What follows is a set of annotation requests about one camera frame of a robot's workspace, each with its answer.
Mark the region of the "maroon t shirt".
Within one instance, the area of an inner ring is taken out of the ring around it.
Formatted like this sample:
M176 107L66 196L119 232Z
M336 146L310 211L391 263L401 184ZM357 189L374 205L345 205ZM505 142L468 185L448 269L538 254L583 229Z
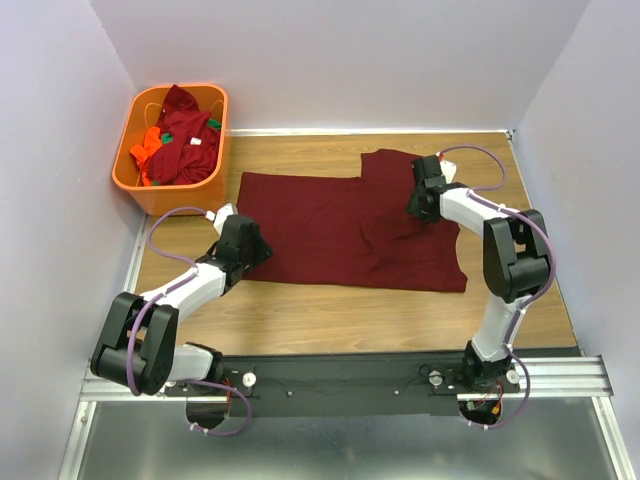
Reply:
M273 255L249 279L462 293L460 229L427 223L406 207L414 155L380 149L350 178L245 172L237 207L255 220Z

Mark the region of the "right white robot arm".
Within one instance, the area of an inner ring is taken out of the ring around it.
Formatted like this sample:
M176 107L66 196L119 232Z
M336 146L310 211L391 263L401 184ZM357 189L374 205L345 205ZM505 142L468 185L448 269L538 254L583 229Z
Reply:
M468 342L460 379L480 392L505 376L513 342L529 306L551 287L556 262L542 214L492 202L451 182L436 155L411 162L415 182L407 213L429 223L455 222L482 239L482 271L490 295L484 319Z

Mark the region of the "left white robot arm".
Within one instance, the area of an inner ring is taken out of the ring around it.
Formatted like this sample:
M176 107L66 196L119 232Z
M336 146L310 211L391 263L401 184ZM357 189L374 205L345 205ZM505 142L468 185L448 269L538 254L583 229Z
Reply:
M90 359L93 375L154 395L168 382L185 382L201 395L223 377L222 354L206 346L176 344L179 324L206 303L223 297L273 252L253 219L234 205L200 212L219 238L182 275L141 295L122 292L112 301Z

